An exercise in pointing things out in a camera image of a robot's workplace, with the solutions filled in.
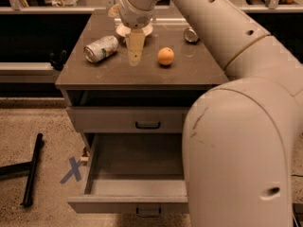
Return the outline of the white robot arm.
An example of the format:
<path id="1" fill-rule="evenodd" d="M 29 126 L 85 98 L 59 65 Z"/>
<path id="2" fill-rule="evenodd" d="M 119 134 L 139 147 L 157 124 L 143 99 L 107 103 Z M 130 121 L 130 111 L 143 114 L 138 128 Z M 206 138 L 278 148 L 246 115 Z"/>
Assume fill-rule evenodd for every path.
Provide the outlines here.
<path id="1" fill-rule="evenodd" d="M 119 0 L 123 25 L 146 26 L 157 1 Z M 301 63 L 229 0 L 172 2 L 229 79 L 199 97 L 184 124 L 191 227 L 293 227 Z"/>

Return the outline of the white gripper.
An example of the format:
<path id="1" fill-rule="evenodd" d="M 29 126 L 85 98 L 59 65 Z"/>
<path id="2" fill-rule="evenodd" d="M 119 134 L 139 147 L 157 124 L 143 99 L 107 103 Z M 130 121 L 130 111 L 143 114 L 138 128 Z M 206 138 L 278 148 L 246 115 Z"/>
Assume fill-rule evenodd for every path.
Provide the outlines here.
<path id="1" fill-rule="evenodd" d="M 132 29 L 127 35 L 127 48 L 129 63 L 137 66 L 142 57 L 145 42 L 145 34 L 141 29 L 151 20 L 153 15 L 155 0 L 119 0 L 118 4 L 113 5 L 109 11 L 110 18 L 119 18 L 122 24 Z"/>

